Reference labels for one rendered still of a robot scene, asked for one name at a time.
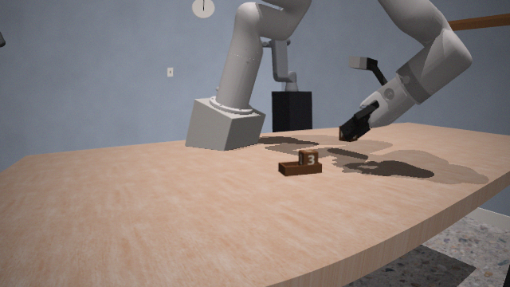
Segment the brown wooden tray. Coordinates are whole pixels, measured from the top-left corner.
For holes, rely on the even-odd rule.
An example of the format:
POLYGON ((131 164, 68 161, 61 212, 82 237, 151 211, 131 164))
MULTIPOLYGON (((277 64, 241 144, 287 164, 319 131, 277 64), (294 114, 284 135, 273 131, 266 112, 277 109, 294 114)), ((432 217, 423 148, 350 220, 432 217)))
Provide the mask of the brown wooden tray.
POLYGON ((278 163, 278 171, 284 176, 322 173, 322 163, 299 165, 299 161, 278 163))

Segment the brown cube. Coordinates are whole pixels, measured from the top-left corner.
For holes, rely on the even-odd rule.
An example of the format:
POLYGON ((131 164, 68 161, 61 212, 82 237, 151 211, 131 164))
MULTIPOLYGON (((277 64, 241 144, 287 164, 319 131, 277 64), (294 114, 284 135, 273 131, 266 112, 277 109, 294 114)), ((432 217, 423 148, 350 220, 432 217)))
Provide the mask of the brown cube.
POLYGON ((299 150, 299 165, 318 164, 318 151, 308 149, 299 150))
MULTIPOLYGON (((339 126, 339 141, 346 141, 344 136, 343 136, 343 133, 340 130, 340 127, 341 126, 339 126)), ((350 139, 350 140, 348 140, 346 142, 353 142, 353 141, 356 141, 356 140, 358 140, 358 135, 356 135, 355 137, 353 137, 352 139, 350 139)))

